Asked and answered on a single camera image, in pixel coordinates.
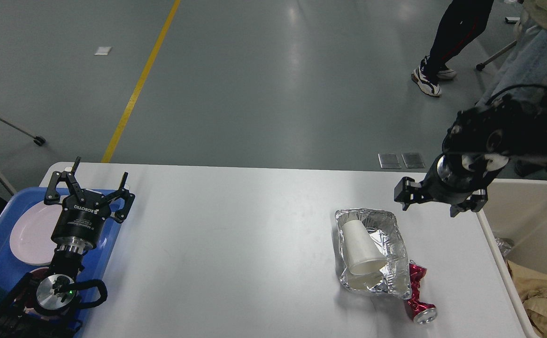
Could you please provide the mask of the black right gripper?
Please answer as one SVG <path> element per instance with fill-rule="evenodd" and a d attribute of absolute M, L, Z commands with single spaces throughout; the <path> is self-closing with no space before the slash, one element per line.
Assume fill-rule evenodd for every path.
<path fill-rule="evenodd" d="M 488 202 L 482 173 L 466 170 L 459 155 L 439 155 L 422 182 L 404 176 L 396 184 L 393 200 L 403 211 L 411 205 L 435 201 L 451 205 L 452 218 L 466 211 L 479 212 Z"/>

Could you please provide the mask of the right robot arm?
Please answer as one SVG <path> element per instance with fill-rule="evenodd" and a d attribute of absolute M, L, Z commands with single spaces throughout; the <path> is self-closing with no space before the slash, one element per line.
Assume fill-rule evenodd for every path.
<path fill-rule="evenodd" d="M 451 217 L 479 212 L 488 202 L 489 185 L 509 161 L 547 171 L 547 107 L 514 99 L 509 91 L 456 114 L 424 179 L 404 176 L 397 183 L 393 199 L 403 210 L 440 202 L 450 206 Z"/>

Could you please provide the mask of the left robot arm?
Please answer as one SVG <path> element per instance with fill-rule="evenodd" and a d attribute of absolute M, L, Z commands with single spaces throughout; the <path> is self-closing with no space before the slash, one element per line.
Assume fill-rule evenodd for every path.
<path fill-rule="evenodd" d="M 0 338 L 72 338 L 108 297 L 101 278 L 135 195 L 127 173 L 116 190 L 82 188 L 79 163 L 0 215 Z"/>

